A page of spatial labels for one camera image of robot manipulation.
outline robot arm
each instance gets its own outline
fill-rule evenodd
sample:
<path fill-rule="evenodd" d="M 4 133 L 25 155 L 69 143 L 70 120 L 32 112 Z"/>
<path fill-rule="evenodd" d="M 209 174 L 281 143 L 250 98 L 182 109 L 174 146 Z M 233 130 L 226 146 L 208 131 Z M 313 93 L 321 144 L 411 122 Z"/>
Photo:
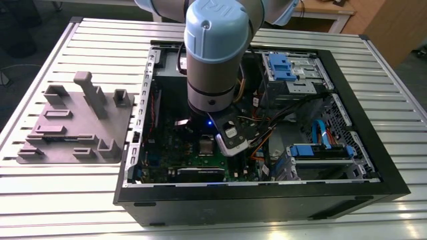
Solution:
<path fill-rule="evenodd" d="M 233 101 L 238 64 L 262 22 L 286 24 L 298 0 L 134 0 L 185 22 L 186 90 L 193 109 L 213 113 Z"/>

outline motherboard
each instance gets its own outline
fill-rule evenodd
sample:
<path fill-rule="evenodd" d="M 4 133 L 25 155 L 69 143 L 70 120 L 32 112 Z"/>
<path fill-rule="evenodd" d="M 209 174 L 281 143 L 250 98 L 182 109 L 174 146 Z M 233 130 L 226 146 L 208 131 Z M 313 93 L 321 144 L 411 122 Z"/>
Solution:
<path fill-rule="evenodd" d="M 185 68 L 185 57 L 173 47 L 154 52 L 126 184 L 377 181 L 368 175 L 369 158 L 316 53 L 246 52 L 224 121 L 186 102 L 186 78 L 176 66 Z M 224 136 L 238 132 L 244 149 L 238 145 L 238 151 L 226 152 L 224 144 L 236 143 L 221 142 L 218 127 Z"/>

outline orange wire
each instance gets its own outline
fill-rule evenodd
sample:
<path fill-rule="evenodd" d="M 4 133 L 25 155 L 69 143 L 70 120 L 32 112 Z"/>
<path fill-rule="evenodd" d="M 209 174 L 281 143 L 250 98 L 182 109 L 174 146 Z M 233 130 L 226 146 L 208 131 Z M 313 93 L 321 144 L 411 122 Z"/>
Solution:
<path fill-rule="evenodd" d="M 268 136 L 264 138 L 264 140 L 260 142 L 256 150 L 252 152 L 250 154 L 250 159 L 254 158 L 254 153 L 257 152 L 257 150 L 261 148 L 262 144 L 265 143 L 266 139 L 270 137 L 270 135 L 273 134 L 273 131 L 270 131 L 270 133 L 268 134 Z"/>

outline aluminum extrusion table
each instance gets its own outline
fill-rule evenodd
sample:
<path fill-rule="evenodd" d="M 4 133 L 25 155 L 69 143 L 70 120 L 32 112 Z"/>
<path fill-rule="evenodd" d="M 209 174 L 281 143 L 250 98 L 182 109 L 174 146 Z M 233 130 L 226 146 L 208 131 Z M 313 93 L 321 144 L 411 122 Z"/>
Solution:
<path fill-rule="evenodd" d="M 335 220 L 142 228 L 112 204 L 118 164 L 17 164 L 48 85 L 81 91 L 72 83 L 73 72 L 90 71 L 105 93 L 120 88 L 137 94 L 150 40 L 181 41 L 182 31 L 181 24 L 157 22 L 73 18 L 68 24 L 0 134 L 0 237 L 427 238 L 427 115 L 373 45 L 356 35 L 265 29 L 252 44 L 332 52 L 412 192 L 393 202 Z"/>

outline open computer chassis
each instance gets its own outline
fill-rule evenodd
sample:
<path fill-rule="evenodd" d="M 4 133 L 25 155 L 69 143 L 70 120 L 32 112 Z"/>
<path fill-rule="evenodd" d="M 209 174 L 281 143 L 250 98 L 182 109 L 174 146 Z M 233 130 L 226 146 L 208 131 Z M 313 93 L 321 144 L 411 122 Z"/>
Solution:
<path fill-rule="evenodd" d="M 140 161 L 153 161 L 156 164 L 161 161 L 146 159 L 141 145 L 142 136 L 146 136 L 142 130 L 149 129 L 144 127 L 146 125 L 144 122 L 150 120 L 145 112 L 160 108 L 160 103 L 150 103 L 150 101 L 160 98 L 160 94 L 173 95 L 176 107 L 186 105 L 185 84 L 173 86 L 173 83 L 168 83 L 173 86 L 172 91 L 150 94 L 154 88 L 153 83 L 162 77 L 185 81 L 185 76 L 180 75 L 176 68 L 180 43 L 152 42 L 150 45 L 140 91 L 140 110 L 133 126 L 133 141 L 122 151 L 113 197 L 113 204 L 124 207 L 141 226 L 333 219 L 375 202 L 391 201 L 409 193 L 332 53 L 327 50 L 278 47 L 257 47 L 254 52 L 258 56 L 268 53 L 315 56 L 312 60 L 324 78 L 323 85 L 333 93 L 331 95 L 332 108 L 328 108 L 329 112 L 320 112 L 320 115 L 332 114 L 332 110 L 333 114 L 340 116 L 340 120 L 335 120 L 333 124 L 339 126 L 335 126 L 333 131 L 341 133 L 340 143 L 351 142 L 359 155 L 353 161 L 361 161 L 348 170 L 347 176 L 352 174 L 351 177 L 348 179 L 288 179 L 281 181 L 269 179 L 262 181 L 257 177 L 241 178 L 242 169 L 240 168 L 234 174 L 229 171 L 226 179 L 224 178 L 221 182 L 157 183 L 152 181 L 142 183 L 138 179 L 144 173 L 136 172 L 134 166 Z M 153 118 L 152 121 L 157 126 L 158 120 Z M 301 133 L 300 135 L 305 136 L 304 143 L 309 143 L 309 134 Z M 190 162 L 182 162 L 182 166 L 190 164 Z"/>

